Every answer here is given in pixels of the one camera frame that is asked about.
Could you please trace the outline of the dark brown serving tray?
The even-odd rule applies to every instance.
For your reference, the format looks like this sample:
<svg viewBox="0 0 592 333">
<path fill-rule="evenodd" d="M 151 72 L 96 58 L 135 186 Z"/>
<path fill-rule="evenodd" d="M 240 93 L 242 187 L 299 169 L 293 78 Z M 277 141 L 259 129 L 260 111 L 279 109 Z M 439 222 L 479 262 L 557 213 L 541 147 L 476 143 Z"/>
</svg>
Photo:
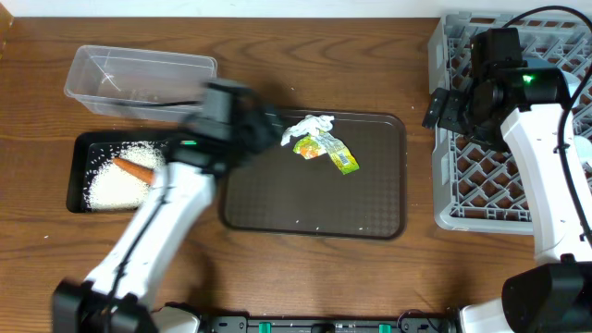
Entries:
<svg viewBox="0 0 592 333">
<path fill-rule="evenodd" d="M 276 144 L 234 169 L 219 214 L 234 229 L 392 240 L 406 229 L 406 129 L 389 114 L 332 112 L 331 134 L 359 169 Z"/>
</svg>

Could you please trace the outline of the pile of white rice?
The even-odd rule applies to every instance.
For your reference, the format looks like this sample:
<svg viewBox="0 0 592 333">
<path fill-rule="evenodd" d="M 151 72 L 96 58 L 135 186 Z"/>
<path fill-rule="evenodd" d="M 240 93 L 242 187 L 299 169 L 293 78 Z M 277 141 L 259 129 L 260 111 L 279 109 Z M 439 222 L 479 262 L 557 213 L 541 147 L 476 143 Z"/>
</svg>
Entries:
<svg viewBox="0 0 592 333">
<path fill-rule="evenodd" d="M 82 207 L 90 211 L 130 210 L 146 199 L 151 185 L 117 166 L 116 158 L 156 171 L 165 165 L 160 141 L 106 142 L 90 146 L 82 184 Z"/>
</svg>

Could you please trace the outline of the crumpled white tissue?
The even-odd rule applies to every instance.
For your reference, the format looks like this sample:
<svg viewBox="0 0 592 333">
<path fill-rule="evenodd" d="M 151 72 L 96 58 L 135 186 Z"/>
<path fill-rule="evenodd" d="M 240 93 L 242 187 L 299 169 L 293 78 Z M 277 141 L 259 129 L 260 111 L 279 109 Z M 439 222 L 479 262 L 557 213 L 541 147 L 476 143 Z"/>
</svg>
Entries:
<svg viewBox="0 0 592 333">
<path fill-rule="evenodd" d="M 307 115 L 299 123 L 288 127 L 283 132 L 280 145 L 287 145 L 292 137 L 301 137 L 303 135 L 317 136 L 321 131 L 331 131 L 333 129 L 332 122 L 334 119 L 333 116 L 329 115 Z"/>
</svg>

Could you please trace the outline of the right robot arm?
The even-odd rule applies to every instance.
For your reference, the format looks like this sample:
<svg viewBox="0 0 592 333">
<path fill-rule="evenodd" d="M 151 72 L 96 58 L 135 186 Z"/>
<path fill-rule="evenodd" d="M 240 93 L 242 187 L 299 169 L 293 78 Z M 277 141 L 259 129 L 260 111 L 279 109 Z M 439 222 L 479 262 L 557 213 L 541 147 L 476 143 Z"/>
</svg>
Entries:
<svg viewBox="0 0 592 333">
<path fill-rule="evenodd" d="M 424 127 L 512 154 L 533 223 L 536 266 L 458 314 L 461 332 L 591 329 L 591 191 L 563 73 L 524 61 L 478 67 L 468 92 L 431 87 Z"/>
</svg>

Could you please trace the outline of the clear plastic bin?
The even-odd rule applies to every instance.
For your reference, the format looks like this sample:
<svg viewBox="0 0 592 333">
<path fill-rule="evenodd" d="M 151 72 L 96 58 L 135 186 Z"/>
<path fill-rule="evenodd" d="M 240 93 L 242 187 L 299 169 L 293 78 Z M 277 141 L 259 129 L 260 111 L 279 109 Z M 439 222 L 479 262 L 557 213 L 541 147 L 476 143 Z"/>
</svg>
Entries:
<svg viewBox="0 0 592 333">
<path fill-rule="evenodd" d="M 97 115 L 179 122 L 201 109 L 216 76 L 210 56 L 83 45 L 64 94 Z"/>
</svg>

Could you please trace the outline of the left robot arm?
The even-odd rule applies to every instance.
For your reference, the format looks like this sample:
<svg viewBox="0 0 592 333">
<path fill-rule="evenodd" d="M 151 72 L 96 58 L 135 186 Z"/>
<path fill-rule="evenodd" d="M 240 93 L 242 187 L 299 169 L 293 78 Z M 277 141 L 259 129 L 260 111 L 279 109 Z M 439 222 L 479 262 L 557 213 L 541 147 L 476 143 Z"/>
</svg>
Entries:
<svg viewBox="0 0 592 333">
<path fill-rule="evenodd" d="M 202 108 L 169 139 L 146 201 L 111 252 L 81 282 L 64 280 L 52 296 L 54 332 L 197 332 L 201 318 L 182 304 L 155 309 L 179 246 L 216 197 L 216 182 L 273 146 L 282 126 L 271 105 L 247 86 L 211 80 Z"/>
</svg>

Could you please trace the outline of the dark blue plate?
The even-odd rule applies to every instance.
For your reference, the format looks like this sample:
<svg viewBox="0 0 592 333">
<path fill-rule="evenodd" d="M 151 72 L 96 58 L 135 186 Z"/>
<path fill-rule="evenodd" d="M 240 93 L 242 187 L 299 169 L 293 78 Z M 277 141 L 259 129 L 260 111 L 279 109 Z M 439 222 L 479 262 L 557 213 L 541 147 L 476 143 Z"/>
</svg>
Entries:
<svg viewBox="0 0 592 333">
<path fill-rule="evenodd" d="M 528 56 L 524 59 L 528 68 L 557 68 L 555 63 L 548 60 Z"/>
</svg>

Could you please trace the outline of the white cup sideways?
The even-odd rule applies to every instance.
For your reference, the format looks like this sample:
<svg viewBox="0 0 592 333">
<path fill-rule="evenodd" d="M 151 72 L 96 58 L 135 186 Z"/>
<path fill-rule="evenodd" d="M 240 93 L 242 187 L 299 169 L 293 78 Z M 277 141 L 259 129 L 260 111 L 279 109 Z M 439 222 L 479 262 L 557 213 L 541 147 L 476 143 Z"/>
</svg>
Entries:
<svg viewBox="0 0 592 333">
<path fill-rule="evenodd" d="M 575 135 L 573 143 L 577 152 L 580 164 L 585 170 L 591 171 L 592 167 L 592 142 L 584 136 Z"/>
</svg>

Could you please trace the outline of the grey dishwasher rack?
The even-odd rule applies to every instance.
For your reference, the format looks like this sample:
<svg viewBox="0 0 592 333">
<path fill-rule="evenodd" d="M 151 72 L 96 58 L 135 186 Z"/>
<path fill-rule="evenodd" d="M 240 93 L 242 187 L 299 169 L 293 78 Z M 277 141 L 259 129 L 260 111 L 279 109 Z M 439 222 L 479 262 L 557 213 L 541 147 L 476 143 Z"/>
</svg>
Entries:
<svg viewBox="0 0 592 333">
<path fill-rule="evenodd" d="M 559 12 L 538 13 L 512 22 L 510 14 L 459 12 L 443 16 L 428 42 L 429 88 L 466 90 L 471 86 L 470 40 L 506 23 L 519 31 L 524 58 L 555 63 L 580 80 L 591 66 L 591 31 Z M 531 215 L 514 158 L 436 130 L 432 153 L 436 223 L 444 229 L 530 235 Z"/>
</svg>

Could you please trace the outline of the orange carrot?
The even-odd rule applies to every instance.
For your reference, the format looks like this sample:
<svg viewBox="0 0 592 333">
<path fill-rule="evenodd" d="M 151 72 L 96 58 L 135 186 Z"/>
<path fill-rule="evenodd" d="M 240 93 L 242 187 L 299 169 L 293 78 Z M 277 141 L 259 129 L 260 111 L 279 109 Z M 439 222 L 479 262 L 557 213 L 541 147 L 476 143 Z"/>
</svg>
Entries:
<svg viewBox="0 0 592 333">
<path fill-rule="evenodd" d="M 135 164 L 119 157 L 115 157 L 113 159 L 113 163 L 125 172 L 132 175 L 134 178 L 148 185 L 152 185 L 154 183 L 154 171 L 151 168 Z"/>
</svg>

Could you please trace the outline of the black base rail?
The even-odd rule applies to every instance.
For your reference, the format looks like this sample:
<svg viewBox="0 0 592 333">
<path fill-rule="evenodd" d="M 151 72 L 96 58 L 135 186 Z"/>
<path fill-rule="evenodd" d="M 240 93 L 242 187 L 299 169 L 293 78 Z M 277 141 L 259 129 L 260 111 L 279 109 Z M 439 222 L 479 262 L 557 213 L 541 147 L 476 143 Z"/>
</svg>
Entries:
<svg viewBox="0 0 592 333">
<path fill-rule="evenodd" d="M 454 333 L 453 319 L 403 314 L 394 319 L 204 316 L 199 333 Z"/>
</svg>

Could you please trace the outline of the yellow green snack wrapper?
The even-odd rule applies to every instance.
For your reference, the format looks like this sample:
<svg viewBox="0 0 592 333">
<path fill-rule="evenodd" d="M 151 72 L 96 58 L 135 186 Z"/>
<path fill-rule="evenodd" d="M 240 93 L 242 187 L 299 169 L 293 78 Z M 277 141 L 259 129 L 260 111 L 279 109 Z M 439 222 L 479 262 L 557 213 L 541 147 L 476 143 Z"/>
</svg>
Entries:
<svg viewBox="0 0 592 333">
<path fill-rule="evenodd" d="M 318 135 L 307 135 L 298 140 L 293 152 L 304 159 L 314 159 L 327 154 L 342 175 L 357 171 L 360 166 L 349 148 L 330 133 L 320 131 Z"/>
</svg>

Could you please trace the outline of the light blue bowl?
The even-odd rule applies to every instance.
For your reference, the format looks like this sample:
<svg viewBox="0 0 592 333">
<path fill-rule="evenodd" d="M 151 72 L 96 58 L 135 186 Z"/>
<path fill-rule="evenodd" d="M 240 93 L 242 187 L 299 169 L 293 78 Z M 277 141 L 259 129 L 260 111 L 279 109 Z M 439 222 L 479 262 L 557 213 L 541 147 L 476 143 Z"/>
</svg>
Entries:
<svg viewBox="0 0 592 333">
<path fill-rule="evenodd" d="M 577 76 L 575 76 L 574 74 L 572 74 L 570 72 L 562 71 L 561 73 L 562 73 L 563 77 L 565 78 L 570 97 L 573 97 L 578 86 L 581 83 L 581 80 Z"/>
</svg>

